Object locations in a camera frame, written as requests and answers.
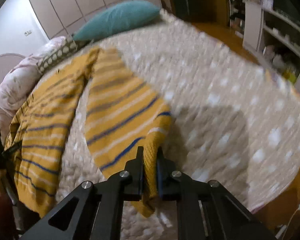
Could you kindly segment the yellow striped knit sweater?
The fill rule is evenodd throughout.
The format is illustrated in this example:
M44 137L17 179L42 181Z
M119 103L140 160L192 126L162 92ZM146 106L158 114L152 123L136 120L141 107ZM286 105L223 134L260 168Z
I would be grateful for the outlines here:
M115 48L94 47L42 83L18 109L5 142L14 155L20 201L40 216L55 203L61 157L83 90L89 86L85 140L96 166L109 178L143 148L145 192L136 209L155 210L158 148L172 123L169 106L122 61Z

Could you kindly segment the pink floral fleece blanket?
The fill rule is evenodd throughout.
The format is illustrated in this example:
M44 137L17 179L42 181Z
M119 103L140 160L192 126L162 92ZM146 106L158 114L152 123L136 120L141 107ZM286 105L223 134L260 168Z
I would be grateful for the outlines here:
M66 41L65 36L51 39L35 53L23 59L4 77L0 84L0 133L1 141L5 142L9 133L10 123L17 110L26 101L43 72L37 63Z

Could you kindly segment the beige heart-pattern quilt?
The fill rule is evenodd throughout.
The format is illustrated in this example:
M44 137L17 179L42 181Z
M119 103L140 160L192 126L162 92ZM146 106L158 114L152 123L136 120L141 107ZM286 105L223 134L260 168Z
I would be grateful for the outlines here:
M250 211L275 200L300 168L300 99L276 74L170 15L107 38L171 105L165 147L200 181L218 179Z

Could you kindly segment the olive white-dotted bolster pillow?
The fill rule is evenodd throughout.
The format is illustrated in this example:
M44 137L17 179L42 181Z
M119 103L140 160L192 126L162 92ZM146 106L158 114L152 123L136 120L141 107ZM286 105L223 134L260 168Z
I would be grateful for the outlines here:
M88 45L91 40L76 41L72 36L66 37L61 45L48 53L43 59L40 59L37 63L37 69L40 74L44 74L63 60L72 56L77 51Z

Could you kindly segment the white open shelf unit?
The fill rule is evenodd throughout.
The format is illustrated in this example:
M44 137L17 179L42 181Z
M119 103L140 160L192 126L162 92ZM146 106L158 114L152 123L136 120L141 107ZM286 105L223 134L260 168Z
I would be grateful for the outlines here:
M300 27L286 16L245 0L243 47L266 68L276 68L300 93Z

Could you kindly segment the brown wooden door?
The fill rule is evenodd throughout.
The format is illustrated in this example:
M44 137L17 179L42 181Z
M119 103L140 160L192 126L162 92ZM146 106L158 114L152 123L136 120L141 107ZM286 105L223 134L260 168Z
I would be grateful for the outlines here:
M175 16L189 22L212 22L227 26L229 0L172 0Z

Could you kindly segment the wall light switch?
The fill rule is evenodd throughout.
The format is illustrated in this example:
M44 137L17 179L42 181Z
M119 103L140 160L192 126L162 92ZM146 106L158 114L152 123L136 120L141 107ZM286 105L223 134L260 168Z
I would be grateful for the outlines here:
M31 30L28 30L24 33L25 36L29 36L30 34L32 34L32 31Z

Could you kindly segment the teal corduroy pillow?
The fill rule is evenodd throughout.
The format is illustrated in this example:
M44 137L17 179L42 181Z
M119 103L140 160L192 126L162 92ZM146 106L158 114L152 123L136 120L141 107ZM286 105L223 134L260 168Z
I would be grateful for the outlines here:
M158 16L160 8L149 1L124 1L93 16L72 38L75 41L101 40L141 28Z

